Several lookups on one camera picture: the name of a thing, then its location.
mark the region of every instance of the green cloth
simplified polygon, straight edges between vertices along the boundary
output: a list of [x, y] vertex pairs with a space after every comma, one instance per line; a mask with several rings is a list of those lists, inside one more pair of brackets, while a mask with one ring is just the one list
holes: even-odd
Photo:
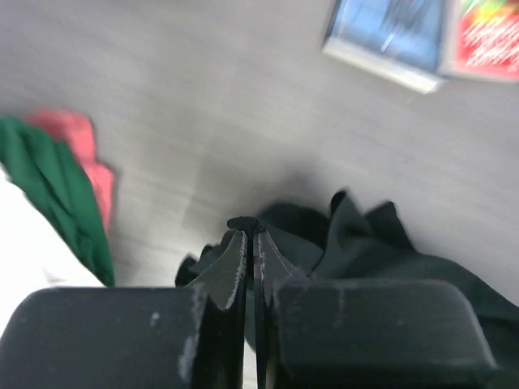
[[19, 119], [0, 118], [0, 162], [76, 258], [104, 285], [113, 286], [114, 269], [96, 198], [66, 142], [55, 142]]

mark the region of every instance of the book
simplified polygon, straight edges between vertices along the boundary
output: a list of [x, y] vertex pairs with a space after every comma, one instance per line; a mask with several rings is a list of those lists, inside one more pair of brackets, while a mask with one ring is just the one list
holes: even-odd
[[415, 91], [435, 91], [444, 0], [339, 0], [323, 52]]
[[519, 79], [519, 0], [456, 0], [445, 74]]

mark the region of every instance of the pink cloth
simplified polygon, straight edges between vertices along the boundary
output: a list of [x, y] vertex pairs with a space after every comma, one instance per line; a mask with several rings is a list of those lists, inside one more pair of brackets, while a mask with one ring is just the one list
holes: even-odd
[[74, 112], [37, 110], [29, 115], [27, 122], [43, 128], [53, 139], [63, 139], [68, 143], [92, 184], [103, 226], [107, 231], [112, 212], [114, 174], [96, 159], [96, 141], [88, 118]]

